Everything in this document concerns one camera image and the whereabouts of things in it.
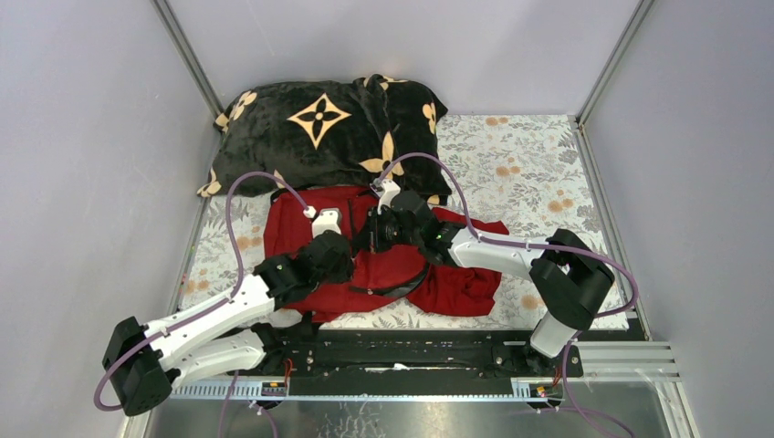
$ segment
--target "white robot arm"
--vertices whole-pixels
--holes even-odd
[[[416,193],[401,192],[391,180],[378,191],[376,214],[370,214],[361,233],[371,236],[371,250],[393,245],[415,245],[433,264],[479,267],[532,281],[547,307],[546,316],[532,333],[529,348],[535,356],[552,359],[578,330],[591,326],[612,286],[613,275],[604,264],[588,257],[503,245],[524,242],[507,235],[476,231],[464,224],[438,221]],[[144,339],[162,333],[127,360],[111,377],[127,415],[146,412],[185,383],[231,370],[251,370],[267,355],[267,343],[255,329],[218,338],[229,329],[263,317],[291,302],[300,301],[320,282],[344,282],[354,268],[349,241],[340,235],[339,213],[323,210],[312,223],[312,242],[289,255],[270,257],[246,276],[238,291],[223,292],[196,307],[140,326],[128,318],[116,326],[105,353],[107,370],[126,351]],[[482,240],[490,237],[492,244]],[[533,237],[532,242],[588,249],[570,231]]]

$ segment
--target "floral mat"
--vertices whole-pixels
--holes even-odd
[[[594,251],[607,254],[601,222],[566,116],[446,116],[438,123],[438,154],[465,191],[470,214],[502,221],[512,235],[575,232]],[[248,271],[264,260],[263,231],[269,195],[236,197],[234,229]],[[462,213],[457,194],[446,208]],[[192,268],[183,283],[181,308],[188,308],[235,282],[236,261],[225,231],[225,197],[214,197],[205,213]],[[422,312],[405,299],[369,313],[350,313],[327,323],[330,329],[533,329],[545,313],[534,286],[503,276],[496,304],[485,317],[464,318]],[[602,308],[622,304],[614,286]],[[295,310],[265,319],[275,326],[300,320]],[[627,329],[624,314],[595,321],[595,329]]]

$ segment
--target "black pillowcase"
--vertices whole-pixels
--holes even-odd
[[[293,187],[365,186],[408,152],[437,157],[435,123],[446,107],[425,85],[373,75],[350,84],[283,82],[250,89],[215,121],[223,144],[209,182],[198,194],[226,194],[242,174],[264,171]],[[412,158],[391,174],[404,190],[433,203],[451,194],[437,164]],[[266,178],[250,178],[236,194],[276,190]]]

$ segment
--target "gray wall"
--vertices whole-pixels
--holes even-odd
[[[169,306],[210,115],[139,0],[0,1],[0,102],[0,436],[115,436],[99,363]]]
[[[637,0],[173,0],[222,100],[280,80],[420,80],[454,113],[575,114]]]
[[[588,125],[705,437],[771,436],[774,3],[656,2]]]

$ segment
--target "red garment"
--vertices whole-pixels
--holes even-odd
[[[366,221],[368,209],[378,203],[375,196],[362,187],[330,187],[306,190],[299,194],[318,211],[339,208],[341,232],[352,239],[350,218],[359,231]],[[465,218],[441,208],[433,209],[442,221],[462,223]],[[500,223],[474,221],[476,228],[490,233],[507,234]],[[289,193],[283,193],[269,210],[264,232],[266,256],[297,251],[311,241],[311,226],[301,208]],[[322,285],[306,299],[288,305],[300,312],[314,311],[315,322],[332,321],[347,312],[370,312],[392,303],[394,297],[368,295],[365,289],[380,290],[409,282],[420,274],[426,260],[408,245],[396,245],[389,251],[371,254],[360,251],[355,259],[355,274],[349,283]],[[495,305],[493,296],[501,274],[487,269],[450,266],[429,266],[424,282],[406,296],[426,312],[450,316],[474,317],[488,315]]]

